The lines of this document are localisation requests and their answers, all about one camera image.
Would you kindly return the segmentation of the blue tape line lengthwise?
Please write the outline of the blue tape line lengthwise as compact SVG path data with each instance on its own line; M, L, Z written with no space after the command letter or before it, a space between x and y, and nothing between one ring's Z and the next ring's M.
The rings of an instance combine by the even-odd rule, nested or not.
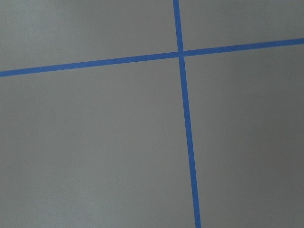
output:
M185 64L183 36L182 36L182 27L181 27L181 12L180 12L180 5L178 0L173 1L173 10L174 10L177 51L178 51L179 69L180 69L180 84L181 84L181 92L182 92L184 122L185 122L186 140L187 140L187 148L188 148L188 160L189 160L189 168L190 168L190 182L191 182L194 222L195 222L195 227L200 228L201 219L200 219L199 194L198 194L198 186L197 186L197 174L196 174L194 147L193 147L186 64Z

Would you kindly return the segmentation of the blue tape line crosswise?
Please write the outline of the blue tape line crosswise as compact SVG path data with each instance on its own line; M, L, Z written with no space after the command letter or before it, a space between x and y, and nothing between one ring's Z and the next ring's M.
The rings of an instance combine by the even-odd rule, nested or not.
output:
M232 45L232 46L222 46L222 47L210 47L210 48L200 48L193 50L184 50L183 55L185 57L199 56L199 55L209 55L217 53L227 53L235 51L244 51L244 50L253 50L253 49L263 49L263 48L275 48L275 47L284 47L284 46L293 46L293 45L302 45L304 43L303 38L298 39L288 39L288 40L279 40L279 41L269 41L269 42L260 42L252 44L241 44L241 45ZM149 54L133 57L120 57L120 58L111 58L111 59L102 59L78 63L68 63L60 65L51 65L51 66L38 66L30 67L23 69L14 69L8 71L1 71L1 77L7 76L17 76L17 75L27 75L43 72L53 72L53 71L62 71L78 68L89 68L89 67L100 67L100 66L109 66L117 64L126 64L134 62L143 62L143 61L153 61L161 59L170 59L178 58L181 54L178 52L167 52L159 54Z

